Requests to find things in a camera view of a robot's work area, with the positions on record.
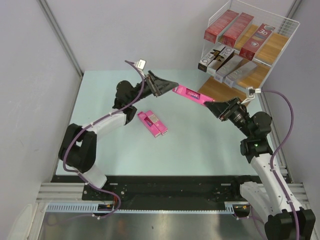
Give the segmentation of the pink toothpaste box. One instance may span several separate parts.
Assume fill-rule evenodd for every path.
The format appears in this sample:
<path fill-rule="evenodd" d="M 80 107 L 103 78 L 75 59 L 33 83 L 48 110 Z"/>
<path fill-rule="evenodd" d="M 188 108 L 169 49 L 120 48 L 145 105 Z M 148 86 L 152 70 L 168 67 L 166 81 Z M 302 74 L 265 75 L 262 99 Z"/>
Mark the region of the pink toothpaste box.
<path fill-rule="evenodd" d="M 205 106 L 205 102 L 215 102 L 215 100 L 205 94 L 199 93 L 186 86 L 179 85 L 172 89 L 172 91 L 184 98 L 187 98 L 199 105 Z"/>
<path fill-rule="evenodd" d="M 155 126 L 155 124 L 148 118 L 148 116 L 143 111 L 139 112 L 137 116 L 140 119 L 140 121 L 144 124 L 144 126 L 148 129 L 148 131 L 155 138 L 157 138 L 161 134 L 159 129 Z"/>
<path fill-rule="evenodd" d="M 150 121 L 156 126 L 159 130 L 160 134 L 164 136 L 168 132 L 168 128 L 163 124 L 161 120 L 151 111 L 147 111 L 146 116 L 150 119 Z"/>

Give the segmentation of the plain silver toothpaste box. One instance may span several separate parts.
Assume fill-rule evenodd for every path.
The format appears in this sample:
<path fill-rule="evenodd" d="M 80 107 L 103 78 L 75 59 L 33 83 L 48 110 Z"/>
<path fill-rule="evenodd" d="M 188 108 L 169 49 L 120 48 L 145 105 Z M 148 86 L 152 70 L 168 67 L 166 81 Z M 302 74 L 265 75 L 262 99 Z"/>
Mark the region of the plain silver toothpaste box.
<path fill-rule="evenodd" d="M 215 72 L 214 79 L 222 83 L 227 75 L 232 73 L 241 65 L 242 61 L 242 57 L 240 57 L 239 55 L 234 55 Z"/>

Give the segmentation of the silver O toothpaste box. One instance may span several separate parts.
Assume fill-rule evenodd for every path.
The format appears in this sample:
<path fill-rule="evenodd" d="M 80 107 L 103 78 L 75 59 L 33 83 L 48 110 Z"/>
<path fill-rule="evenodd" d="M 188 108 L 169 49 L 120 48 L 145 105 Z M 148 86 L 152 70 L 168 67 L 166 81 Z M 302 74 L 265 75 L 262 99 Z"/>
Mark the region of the silver O toothpaste box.
<path fill-rule="evenodd" d="M 216 71 L 233 57 L 234 53 L 234 48 L 225 46 L 224 49 L 217 55 L 217 57 L 208 65 L 206 72 L 214 76 Z"/>

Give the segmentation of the silver WR toothpaste box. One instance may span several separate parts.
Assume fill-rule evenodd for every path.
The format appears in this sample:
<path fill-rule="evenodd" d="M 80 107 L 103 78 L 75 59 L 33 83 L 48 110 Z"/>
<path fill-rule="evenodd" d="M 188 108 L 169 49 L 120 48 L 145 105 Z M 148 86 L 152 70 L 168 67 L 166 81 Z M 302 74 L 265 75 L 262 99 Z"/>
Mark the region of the silver WR toothpaste box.
<path fill-rule="evenodd" d="M 224 44 L 215 44 L 199 61 L 198 69 L 203 72 L 207 72 L 209 64 L 216 59 L 220 52 L 225 48 Z"/>

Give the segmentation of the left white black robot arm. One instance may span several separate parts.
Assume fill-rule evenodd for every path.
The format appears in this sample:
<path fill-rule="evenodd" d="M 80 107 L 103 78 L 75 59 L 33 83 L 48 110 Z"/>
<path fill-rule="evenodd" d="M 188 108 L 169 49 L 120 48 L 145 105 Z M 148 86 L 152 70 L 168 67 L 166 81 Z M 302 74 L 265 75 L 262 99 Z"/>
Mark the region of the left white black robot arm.
<path fill-rule="evenodd" d="M 95 165 L 98 140 L 132 121 L 137 112 L 134 103 L 150 95 L 160 97 L 179 86 L 177 82 L 159 78 L 150 70 L 146 75 L 141 71 L 139 74 L 141 82 L 136 86 L 127 80 L 117 84 L 112 112 L 86 126 L 70 124 L 58 152 L 64 170 L 75 172 L 92 184 L 93 194 L 100 200 L 110 196 L 111 188 L 106 184 L 106 175 Z"/>

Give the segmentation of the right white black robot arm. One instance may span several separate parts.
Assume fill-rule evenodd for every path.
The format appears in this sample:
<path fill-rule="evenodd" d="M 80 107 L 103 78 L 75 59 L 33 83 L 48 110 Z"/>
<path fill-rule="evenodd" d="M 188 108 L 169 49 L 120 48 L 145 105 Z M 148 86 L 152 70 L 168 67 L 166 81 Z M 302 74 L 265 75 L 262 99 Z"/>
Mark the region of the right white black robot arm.
<path fill-rule="evenodd" d="M 230 188 L 231 196 L 247 200 L 264 223 L 269 240 L 311 239 L 316 216 L 297 200 L 275 162 L 275 152 L 267 136 L 272 117 L 264 111 L 250 115 L 247 107 L 235 97 L 229 101 L 206 101 L 204 105 L 220 121 L 232 122 L 246 138 L 240 142 L 240 152 L 256 171 L 265 191 L 256 182 L 237 183 Z"/>

